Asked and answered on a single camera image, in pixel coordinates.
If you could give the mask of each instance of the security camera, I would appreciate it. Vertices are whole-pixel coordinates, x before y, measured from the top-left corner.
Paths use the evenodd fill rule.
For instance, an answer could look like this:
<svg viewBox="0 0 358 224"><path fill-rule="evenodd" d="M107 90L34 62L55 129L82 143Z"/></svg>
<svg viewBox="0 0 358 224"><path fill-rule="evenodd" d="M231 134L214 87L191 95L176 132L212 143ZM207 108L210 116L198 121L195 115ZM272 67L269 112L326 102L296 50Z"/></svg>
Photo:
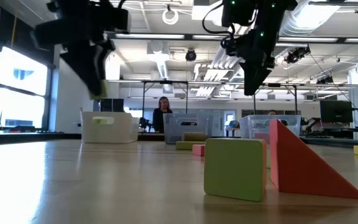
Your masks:
<svg viewBox="0 0 358 224"><path fill-rule="evenodd" d="M194 62L197 58L197 54L194 49L189 49L186 54L186 61Z"/></svg>

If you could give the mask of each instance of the table surface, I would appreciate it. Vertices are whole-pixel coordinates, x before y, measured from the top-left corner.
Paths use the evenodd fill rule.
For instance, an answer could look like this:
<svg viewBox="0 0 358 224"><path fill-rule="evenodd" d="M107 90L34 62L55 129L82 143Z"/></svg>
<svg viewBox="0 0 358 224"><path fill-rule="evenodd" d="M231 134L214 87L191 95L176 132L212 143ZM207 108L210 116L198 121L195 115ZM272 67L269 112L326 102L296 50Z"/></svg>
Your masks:
<svg viewBox="0 0 358 224"><path fill-rule="evenodd" d="M352 149L312 148L358 188ZM279 193L270 178L261 202L205 195L203 163L163 142L0 145L0 223L358 224L358 200Z"/></svg>

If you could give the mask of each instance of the window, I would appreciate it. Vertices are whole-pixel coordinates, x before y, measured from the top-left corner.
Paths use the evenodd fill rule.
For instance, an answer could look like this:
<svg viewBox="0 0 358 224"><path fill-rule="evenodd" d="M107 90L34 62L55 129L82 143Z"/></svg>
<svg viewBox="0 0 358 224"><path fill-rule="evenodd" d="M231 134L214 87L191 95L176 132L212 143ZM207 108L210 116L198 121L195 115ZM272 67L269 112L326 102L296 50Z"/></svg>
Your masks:
<svg viewBox="0 0 358 224"><path fill-rule="evenodd" d="M42 127L45 99L0 88L0 124L2 127Z"/></svg>
<svg viewBox="0 0 358 224"><path fill-rule="evenodd" d="M48 68L19 52L3 47L0 52L0 84L45 95Z"/></svg>

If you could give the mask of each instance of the ceiling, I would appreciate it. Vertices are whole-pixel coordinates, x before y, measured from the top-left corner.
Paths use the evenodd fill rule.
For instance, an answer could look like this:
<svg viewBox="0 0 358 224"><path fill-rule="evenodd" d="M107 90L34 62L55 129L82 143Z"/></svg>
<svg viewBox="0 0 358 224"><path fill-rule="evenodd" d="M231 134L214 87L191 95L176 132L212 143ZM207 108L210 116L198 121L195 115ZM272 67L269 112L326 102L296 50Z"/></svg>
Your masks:
<svg viewBox="0 0 358 224"><path fill-rule="evenodd" d="M31 26L41 22L54 19L54 15L48 12L46 3L48 0L0 0L0 5ZM164 5L125 4L130 7L132 16L131 32L136 33L164 33L164 34L205 34L201 21L194 21L191 16L193 0L181 0L181 6L172 6L172 9L179 9L178 22L168 25L162 20ZM211 30L225 30L207 21L206 26ZM311 35L328 37L358 37L358 14L353 12L334 13L328 21L317 28ZM157 70L155 62L147 60L147 43L149 40L115 40L117 54L121 58L121 73L124 77L133 77L136 74L150 74L150 71ZM196 63L210 63L219 48L219 42L211 41L168 41L171 60L167 61L168 73L170 71L193 72ZM189 48L195 49L197 60L186 62L185 54ZM309 82L310 77L321 73L321 69L332 68L334 81L338 83L347 82L347 69L358 62L358 45L349 44L311 44L314 59L310 56L302 59L298 64L290 65L277 59L277 66L268 77L268 82Z"/></svg>

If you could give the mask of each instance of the plastic storage container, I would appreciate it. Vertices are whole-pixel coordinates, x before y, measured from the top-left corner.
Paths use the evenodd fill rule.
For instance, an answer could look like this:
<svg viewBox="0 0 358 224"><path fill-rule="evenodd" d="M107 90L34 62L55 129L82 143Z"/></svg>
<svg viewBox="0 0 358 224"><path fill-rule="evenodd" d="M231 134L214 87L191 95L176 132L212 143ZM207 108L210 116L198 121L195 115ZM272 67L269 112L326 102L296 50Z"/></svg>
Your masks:
<svg viewBox="0 0 358 224"><path fill-rule="evenodd" d="M84 143L130 143L137 141L139 118L122 112L82 112Z"/></svg>
<svg viewBox="0 0 358 224"><path fill-rule="evenodd" d="M300 135L300 115L248 115L240 119L241 138L264 139L269 143L269 125L273 119L280 120L294 134Z"/></svg>
<svg viewBox="0 0 358 224"><path fill-rule="evenodd" d="M205 114L164 114L165 143L181 141L185 132L205 133L212 136L213 115Z"/></svg>

